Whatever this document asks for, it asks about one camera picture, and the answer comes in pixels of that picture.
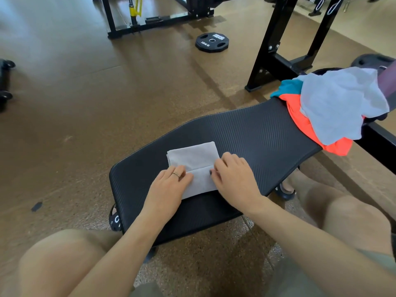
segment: thigh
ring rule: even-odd
[[[19,263],[21,296],[68,296],[106,254],[103,242],[115,244],[120,235],[62,230],[38,242]]]
[[[388,219],[377,208],[352,196],[329,204],[322,229],[355,249],[393,256]]]

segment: gym floor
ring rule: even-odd
[[[117,2],[126,10],[125,0]],[[396,17],[384,14],[392,8],[385,2],[394,0],[370,4],[380,9],[375,21],[393,19],[376,28],[362,18],[363,5],[354,5],[362,2],[339,12],[334,28],[342,34],[330,30],[315,69],[347,67],[361,54],[383,52],[378,37],[392,37],[393,28],[383,25]],[[183,11],[174,0],[143,6],[148,16]],[[110,41],[100,2],[0,0],[0,55],[17,64],[15,98],[0,114],[1,296],[16,295],[18,260],[38,240],[67,228],[109,229],[108,172],[117,161],[190,119],[269,97],[277,81],[251,94],[244,86],[271,13],[263,0],[233,0],[216,8],[214,18]],[[279,53],[287,59],[306,54],[316,33],[318,23],[305,14],[295,13],[284,34]],[[349,19],[359,20],[351,22],[357,28],[347,27]],[[364,23],[371,25],[367,33]],[[229,49],[200,52],[194,40],[203,32],[227,35]],[[364,38],[356,42],[348,32]],[[386,55],[396,56],[395,45],[385,45]],[[382,125],[396,134],[395,113]],[[321,152],[301,169],[353,195],[396,204],[396,176],[358,146],[342,159]],[[42,207],[33,212],[37,202]],[[309,221],[297,200],[285,206]],[[261,296],[284,254],[248,225],[238,218],[162,245],[136,285],[156,280],[175,297]]]

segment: left hand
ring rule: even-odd
[[[141,214],[148,215],[163,227],[176,213],[181,196],[193,177],[193,174],[186,173],[183,165],[171,165],[162,170],[151,184]]]

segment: forearm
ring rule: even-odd
[[[123,237],[94,266],[69,297],[124,297],[160,233],[162,225],[140,214]]]
[[[246,215],[273,237],[330,296],[395,296],[396,277],[269,199]]]

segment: pile of clothes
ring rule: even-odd
[[[345,156],[362,137],[364,118],[389,112],[377,70],[351,67],[282,81],[271,94],[287,103],[297,127],[324,150]]]

